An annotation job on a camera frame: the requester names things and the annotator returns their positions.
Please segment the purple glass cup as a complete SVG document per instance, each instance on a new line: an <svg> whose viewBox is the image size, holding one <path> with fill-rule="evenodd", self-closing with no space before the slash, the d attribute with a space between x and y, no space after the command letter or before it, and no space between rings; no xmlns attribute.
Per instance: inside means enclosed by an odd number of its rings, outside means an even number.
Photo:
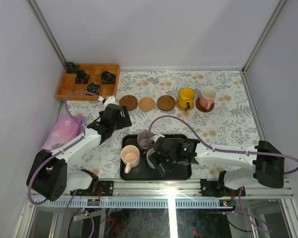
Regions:
<svg viewBox="0 0 298 238"><path fill-rule="evenodd" d="M142 150L150 148L154 144L153 133L150 130L144 130L137 136L138 147Z"/></svg>

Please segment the yellow mug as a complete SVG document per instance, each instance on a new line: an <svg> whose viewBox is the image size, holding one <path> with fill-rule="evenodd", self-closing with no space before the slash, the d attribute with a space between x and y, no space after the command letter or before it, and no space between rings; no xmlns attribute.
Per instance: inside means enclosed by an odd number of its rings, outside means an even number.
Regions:
<svg viewBox="0 0 298 238"><path fill-rule="evenodd" d="M178 104L182 108L190 108L194 105L195 92L191 88L182 88L178 93Z"/></svg>

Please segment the brown wooden coaster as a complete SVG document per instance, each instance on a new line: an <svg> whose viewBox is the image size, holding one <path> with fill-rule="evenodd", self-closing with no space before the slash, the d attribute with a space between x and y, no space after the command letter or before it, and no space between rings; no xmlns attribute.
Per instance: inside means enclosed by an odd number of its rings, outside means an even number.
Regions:
<svg viewBox="0 0 298 238"><path fill-rule="evenodd" d="M132 111L138 106L138 100L133 95L126 95L120 99L119 105L126 106L128 111Z"/></svg>
<svg viewBox="0 0 298 238"><path fill-rule="evenodd" d="M176 101L172 96L163 95L158 98L157 106L162 111L171 111L176 106Z"/></svg>
<svg viewBox="0 0 298 238"><path fill-rule="evenodd" d="M211 112L211 111L213 110L213 108L214 108L214 106L215 106L215 103L213 102L213 103L211 104L211 106L210 106L209 109L205 109L205 108L203 108L203 107L200 105L200 99L197 98L196 101L195 101L195 106L196 106L196 108L197 108L199 111L204 112L204 113L208 113L208 112Z"/></svg>

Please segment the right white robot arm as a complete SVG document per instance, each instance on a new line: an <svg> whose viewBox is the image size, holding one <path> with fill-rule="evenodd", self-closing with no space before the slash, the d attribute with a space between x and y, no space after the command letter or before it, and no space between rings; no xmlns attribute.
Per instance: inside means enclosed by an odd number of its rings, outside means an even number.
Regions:
<svg viewBox="0 0 298 238"><path fill-rule="evenodd" d="M216 163L237 167L234 171L222 171L217 182L217 191L229 195L233 190L252 184L269 188L284 186L284 158L271 143L259 141L257 146L235 147L206 146L197 139L169 139L155 135L150 139L154 153L152 164L161 176L176 165Z"/></svg>

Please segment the light blue mug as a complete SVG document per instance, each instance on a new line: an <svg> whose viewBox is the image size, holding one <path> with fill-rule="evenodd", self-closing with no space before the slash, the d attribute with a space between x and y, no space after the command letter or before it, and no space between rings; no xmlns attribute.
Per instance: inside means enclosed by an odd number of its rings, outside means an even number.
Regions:
<svg viewBox="0 0 298 238"><path fill-rule="evenodd" d="M148 163L149 167L152 168L152 169L155 169L155 166L154 166L153 163L151 162L151 160L150 160L150 156L151 156L154 152L155 152L154 149L151 148L151 149L149 149L149 150L147 151L147 154L146 154L147 163Z"/></svg>

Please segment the woven rattan coaster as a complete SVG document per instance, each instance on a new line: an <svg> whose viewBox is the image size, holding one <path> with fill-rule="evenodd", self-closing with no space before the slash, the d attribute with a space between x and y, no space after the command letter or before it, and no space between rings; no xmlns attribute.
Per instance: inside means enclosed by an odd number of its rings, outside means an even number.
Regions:
<svg viewBox="0 0 298 238"><path fill-rule="evenodd" d="M181 110L181 111L183 111L183 112L188 112L188 111L191 111L191 110L194 109L194 105L193 105L192 107L188 108L188 109L186 109L186 108L182 108L181 106L179 106L179 104L178 104L178 100L176 101L176 106L177 106L177 108L178 108L179 110Z"/></svg>
<svg viewBox="0 0 298 238"><path fill-rule="evenodd" d="M150 97L144 97L139 100L138 105L142 111L148 112L155 108L155 101Z"/></svg>

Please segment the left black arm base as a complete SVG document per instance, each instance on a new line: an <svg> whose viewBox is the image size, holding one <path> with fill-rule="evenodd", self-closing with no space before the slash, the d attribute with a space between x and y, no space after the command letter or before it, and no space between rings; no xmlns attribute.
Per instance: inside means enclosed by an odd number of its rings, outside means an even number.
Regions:
<svg viewBox="0 0 298 238"><path fill-rule="evenodd" d="M111 180L101 180L95 181L91 184L91 189L89 192L90 196L113 196L114 181Z"/></svg>

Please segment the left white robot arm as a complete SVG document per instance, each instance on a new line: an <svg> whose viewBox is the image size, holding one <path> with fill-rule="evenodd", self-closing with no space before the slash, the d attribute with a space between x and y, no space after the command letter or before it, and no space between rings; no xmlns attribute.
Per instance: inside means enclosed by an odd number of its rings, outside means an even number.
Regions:
<svg viewBox="0 0 298 238"><path fill-rule="evenodd" d="M76 138L52 151L42 149L36 154L26 182L28 199L32 198L32 191L49 201L56 201L66 191L95 195L99 189L98 176L87 169L71 172L69 162L102 144L114 131L131 125L126 106L108 104L99 118L83 127Z"/></svg>

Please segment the light pink mug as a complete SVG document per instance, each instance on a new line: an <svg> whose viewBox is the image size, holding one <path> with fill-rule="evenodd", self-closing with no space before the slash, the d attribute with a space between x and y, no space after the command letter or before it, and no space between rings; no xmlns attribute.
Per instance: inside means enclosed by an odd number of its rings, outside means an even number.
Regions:
<svg viewBox="0 0 298 238"><path fill-rule="evenodd" d="M134 145L127 145L121 150L121 160L125 165L124 172L128 174L130 170L140 163L140 151Z"/></svg>

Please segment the pink mug white inside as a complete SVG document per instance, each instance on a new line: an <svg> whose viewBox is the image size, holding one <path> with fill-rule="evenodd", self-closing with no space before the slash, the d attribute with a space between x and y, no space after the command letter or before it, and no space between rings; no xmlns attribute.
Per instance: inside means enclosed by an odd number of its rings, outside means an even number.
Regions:
<svg viewBox="0 0 298 238"><path fill-rule="evenodd" d="M199 98L199 104L202 108L209 110L211 104L214 102L216 98L216 91L211 87L206 87L201 90L201 96Z"/></svg>

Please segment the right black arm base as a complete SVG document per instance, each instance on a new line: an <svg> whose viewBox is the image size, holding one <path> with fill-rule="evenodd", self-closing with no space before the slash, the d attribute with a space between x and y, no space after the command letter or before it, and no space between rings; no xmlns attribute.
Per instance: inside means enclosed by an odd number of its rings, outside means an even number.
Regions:
<svg viewBox="0 0 298 238"><path fill-rule="evenodd" d="M232 191L229 188L225 187L224 185L225 174L226 174L226 171L220 172L218 180L201 179L200 193L202 194L202 196L215 197L215 198L230 196L232 194Z"/></svg>

